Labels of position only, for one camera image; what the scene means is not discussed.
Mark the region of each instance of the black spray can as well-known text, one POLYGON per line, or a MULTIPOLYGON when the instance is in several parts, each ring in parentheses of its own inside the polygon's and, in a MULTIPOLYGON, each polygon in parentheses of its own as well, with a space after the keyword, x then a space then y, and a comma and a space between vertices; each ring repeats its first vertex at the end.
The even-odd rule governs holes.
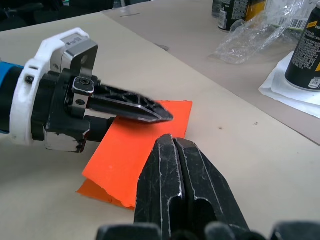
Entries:
POLYGON ((320 3, 309 17, 285 78, 294 87, 320 91, 320 3))
POLYGON ((245 20, 249 0, 221 0, 218 27, 230 31, 231 26, 239 20, 245 20))

